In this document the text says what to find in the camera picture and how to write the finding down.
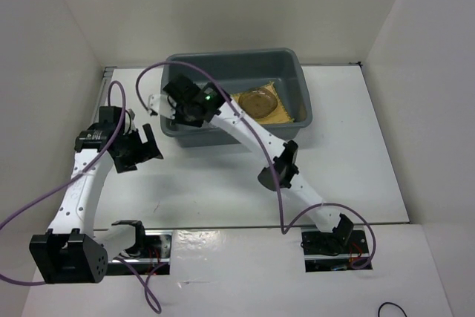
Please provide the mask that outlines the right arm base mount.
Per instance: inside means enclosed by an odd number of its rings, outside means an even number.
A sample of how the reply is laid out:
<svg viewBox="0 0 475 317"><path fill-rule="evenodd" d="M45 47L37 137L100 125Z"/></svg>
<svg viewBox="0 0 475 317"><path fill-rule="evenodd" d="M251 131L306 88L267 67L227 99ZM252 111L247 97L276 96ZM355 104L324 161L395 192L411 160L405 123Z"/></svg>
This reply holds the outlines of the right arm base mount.
<svg viewBox="0 0 475 317"><path fill-rule="evenodd" d="M301 230L305 272L352 271L352 264L360 266L370 256L367 234L361 227L353 230L343 247L328 242L325 237L317 229Z"/></svg>

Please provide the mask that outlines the bamboo mat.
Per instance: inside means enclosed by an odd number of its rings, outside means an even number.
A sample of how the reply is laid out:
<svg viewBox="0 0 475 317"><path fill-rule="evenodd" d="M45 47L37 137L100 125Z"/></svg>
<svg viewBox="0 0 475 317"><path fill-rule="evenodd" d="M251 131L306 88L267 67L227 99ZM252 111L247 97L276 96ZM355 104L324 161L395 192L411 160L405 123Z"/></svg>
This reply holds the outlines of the bamboo mat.
<svg viewBox="0 0 475 317"><path fill-rule="evenodd" d="M294 121L278 96L274 82L233 94L232 98L261 125L286 124Z"/></svg>

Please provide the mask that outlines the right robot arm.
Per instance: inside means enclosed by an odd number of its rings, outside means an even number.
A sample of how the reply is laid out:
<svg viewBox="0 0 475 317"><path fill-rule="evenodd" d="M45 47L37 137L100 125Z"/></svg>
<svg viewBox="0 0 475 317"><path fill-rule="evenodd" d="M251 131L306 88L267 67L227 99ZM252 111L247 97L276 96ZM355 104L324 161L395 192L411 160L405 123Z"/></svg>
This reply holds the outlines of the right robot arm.
<svg viewBox="0 0 475 317"><path fill-rule="evenodd" d="M204 123L214 125L263 159L258 182L277 195L283 234L302 216L314 212L312 221L321 231L317 240L320 254L335 256L350 245L354 223L344 214L335 216L326 210L328 206L340 205L324 202L300 173L296 165L298 144L294 140L283 140L266 130L214 79L199 87L179 75L163 91L170 98L168 106L173 121L197 127Z"/></svg>

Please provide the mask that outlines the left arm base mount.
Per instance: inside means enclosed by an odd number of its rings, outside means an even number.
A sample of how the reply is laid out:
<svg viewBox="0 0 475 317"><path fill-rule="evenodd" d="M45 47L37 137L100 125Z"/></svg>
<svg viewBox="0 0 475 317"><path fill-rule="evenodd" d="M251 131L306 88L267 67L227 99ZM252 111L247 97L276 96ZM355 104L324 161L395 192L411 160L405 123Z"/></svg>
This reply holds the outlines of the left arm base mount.
<svg viewBox="0 0 475 317"><path fill-rule="evenodd" d="M158 267L154 275L168 275L170 272L172 230L146 229L141 246L137 243L136 228L133 226L112 226L106 231L96 231L94 239L103 245L108 254L107 276L132 275L125 260L141 276L146 277Z"/></svg>

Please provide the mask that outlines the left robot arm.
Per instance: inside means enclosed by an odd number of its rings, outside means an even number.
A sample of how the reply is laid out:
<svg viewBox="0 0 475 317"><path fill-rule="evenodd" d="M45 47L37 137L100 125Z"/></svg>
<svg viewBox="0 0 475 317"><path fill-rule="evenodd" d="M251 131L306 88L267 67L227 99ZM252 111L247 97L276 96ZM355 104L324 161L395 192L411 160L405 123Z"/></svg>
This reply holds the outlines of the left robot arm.
<svg viewBox="0 0 475 317"><path fill-rule="evenodd" d="M137 170L139 164L162 158L149 124L141 140L134 112L102 106L99 119L81 131L74 144L73 182L46 233L34 235L29 250L46 284L99 283L108 262L121 252L140 257L148 248L140 220L117 220L101 238L94 220L105 179Z"/></svg>

